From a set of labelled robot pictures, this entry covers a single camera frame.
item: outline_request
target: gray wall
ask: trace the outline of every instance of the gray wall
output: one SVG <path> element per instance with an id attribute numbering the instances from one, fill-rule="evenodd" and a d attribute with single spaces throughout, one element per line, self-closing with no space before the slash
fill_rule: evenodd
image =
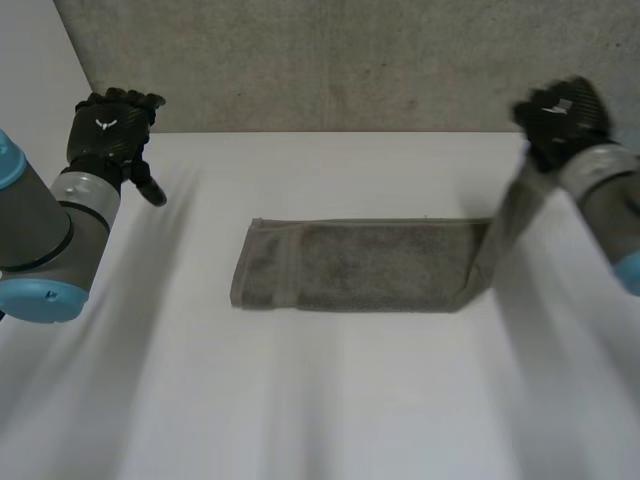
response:
<path id="1" fill-rule="evenodd" d="M 158 131 L 504 131 L 580 73 L 628 133 L 637 0 L 56 0 L 92 87 L 167 97 Z"/>

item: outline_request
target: folded towel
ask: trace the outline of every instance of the folded towel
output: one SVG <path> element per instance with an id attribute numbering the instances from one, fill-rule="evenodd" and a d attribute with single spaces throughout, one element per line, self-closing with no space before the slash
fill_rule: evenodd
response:
<path id="1" fill-rule="evenodd" d="M 231 303 L 245 309 L 455 312 L 490 286 L 498 260 L 553 185 L 528 159 L 493 219 L 254 219 Z"/>

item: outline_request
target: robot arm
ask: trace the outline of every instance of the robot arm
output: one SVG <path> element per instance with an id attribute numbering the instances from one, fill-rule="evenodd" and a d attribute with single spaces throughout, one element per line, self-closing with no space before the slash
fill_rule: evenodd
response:
<path id="1" fill-rule="evenodd" d="M 142 160 L 156 95 L 109 89 L 76 107 L 69 167 L 49 190 L 24 153 L 0 130 L 0 310 L 23 320 L 76 318 L 131 180 L 152 204 L 166 196 Z"/>
<path id="2" fill-rule="evenodd" d="M 516 105 L 540 170 L 557 173 L 614 275 L 640 295 L 640 170 L 637 158 L 610 140 L 608 114 L 584 78 L 534 91 Z"/>

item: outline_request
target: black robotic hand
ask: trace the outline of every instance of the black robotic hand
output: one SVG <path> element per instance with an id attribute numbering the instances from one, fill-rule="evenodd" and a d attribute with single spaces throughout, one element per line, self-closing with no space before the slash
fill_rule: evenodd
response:
<path id="1" fill-rule="evenodd" d="M 142 159 L 156 110 L 164 104 L 158 95 L 135 90 L 110 88 L 104 96 L 92 93 L 76 106 L 66 171 L 96 174 L 118 191 L 123 182 L 131 180 L 151 204 L 164 205 L 167 197 Z"/>
<path id="2" fill-rule="evenodd" d="M 559 170 L 577 153 L 612 143 L 609 115 L 582 77 L 534 90 L 528 101 L 513 107 L 513 119 L 524 129 L 542 171 Z"/>

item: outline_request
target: white tabletop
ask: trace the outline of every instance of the white tabletop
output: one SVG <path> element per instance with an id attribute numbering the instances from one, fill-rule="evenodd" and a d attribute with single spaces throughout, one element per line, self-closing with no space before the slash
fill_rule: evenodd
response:
<path id="1" fill-rule="evenodd" d="M 462 312 L 231 308 L 272 219 L 485 216 L 511 134 L 155 135 L 80 319 L 0 323 L 7 479 L 637 478 L 640 313 L 558 194 Z"/>

